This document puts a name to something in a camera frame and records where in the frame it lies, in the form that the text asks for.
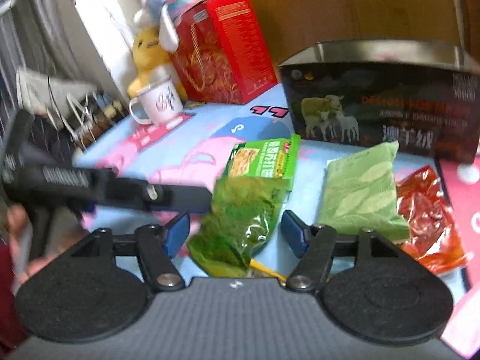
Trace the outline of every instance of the mug rim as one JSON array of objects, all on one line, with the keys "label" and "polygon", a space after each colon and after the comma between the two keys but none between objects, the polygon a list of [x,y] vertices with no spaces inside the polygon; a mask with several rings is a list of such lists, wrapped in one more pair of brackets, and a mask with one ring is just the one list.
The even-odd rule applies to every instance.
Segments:
[{"label": "mug rim", "polygon": [[135,93],[135,97],[144,95],[145,93],[151,91],[152,89],[156,88],[157,86],[163,85],[163,84],[165,84],[165,83],[167,83],[168,81],[171,81],[171,80],[172,80],[172,76],[168,76],[164,80],[159,80],[159,81],[156,81],[154,83],[148,83],[147,85],[145,85],[143,88],[139,89]]}]

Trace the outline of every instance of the light green tissue pack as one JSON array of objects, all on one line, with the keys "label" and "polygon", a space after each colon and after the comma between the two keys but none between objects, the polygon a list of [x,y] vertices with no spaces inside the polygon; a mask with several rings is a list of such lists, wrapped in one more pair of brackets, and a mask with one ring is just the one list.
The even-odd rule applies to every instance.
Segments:
[{"label": "light green tissue pack", "polygon": [[330,162],[317,222],[342,234],[370,228],[392,242],[409,239],[409,225],[397,215],[397,150],[398,142],[385,142]]}]

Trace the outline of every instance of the mug handle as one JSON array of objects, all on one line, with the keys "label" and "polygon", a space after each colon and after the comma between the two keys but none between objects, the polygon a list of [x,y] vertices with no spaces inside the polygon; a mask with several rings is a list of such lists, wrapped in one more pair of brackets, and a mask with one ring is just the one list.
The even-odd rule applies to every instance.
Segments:
[{"label": "mug handle", "polygon": [[131,110],[131,106],[134,105],[134,104],[137,104],[139,101],[138,101],[138,98],[135,97],[133,99],[130,100],[130,103],[128,104],[128,109],[130,111],[130,115],[131,117],[133,118],[133,120],[135,120],[135,122],[137,122],[138,124],[152,124],[152,121],[150,119],[140,119],[137,115],[135,115],[135,113]]}]

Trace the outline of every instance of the green snack package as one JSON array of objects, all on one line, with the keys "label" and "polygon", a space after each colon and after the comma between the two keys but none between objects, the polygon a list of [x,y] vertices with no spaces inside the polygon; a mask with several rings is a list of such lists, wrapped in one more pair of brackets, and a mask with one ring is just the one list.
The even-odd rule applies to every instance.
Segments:
[{"label": "green snack package", "polygon": [[295,167],[300,148],[300,135],[237,143],[230,153],[223,176],[282,178],[293,188]]},{"label": "green snack package", "polygon": [[190,256],[210,276],[245,276],[252,254],[275,230],[288,183],[281,178],[217,180],[212,211],[187,241]]},{"label": "green snack package", "polygon": [[358,234],[366,227],[392,242],[409,239],[409,225],[397,215],[397,150],[398,142],[385,142],[330,162],[317,222],[343,234]]}]

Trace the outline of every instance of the orange plastic wrapper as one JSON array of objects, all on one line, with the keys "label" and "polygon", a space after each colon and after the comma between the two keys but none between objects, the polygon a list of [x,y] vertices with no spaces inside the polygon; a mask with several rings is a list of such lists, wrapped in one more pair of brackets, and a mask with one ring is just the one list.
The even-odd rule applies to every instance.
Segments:
[{"label": "orange plastic wrapper", "polygon": [[467,263],[452,207],[431,166],[397,183],[397,198],[397,211],[410,227],[411,238],[401,245],[403,251],[436,275]]}]

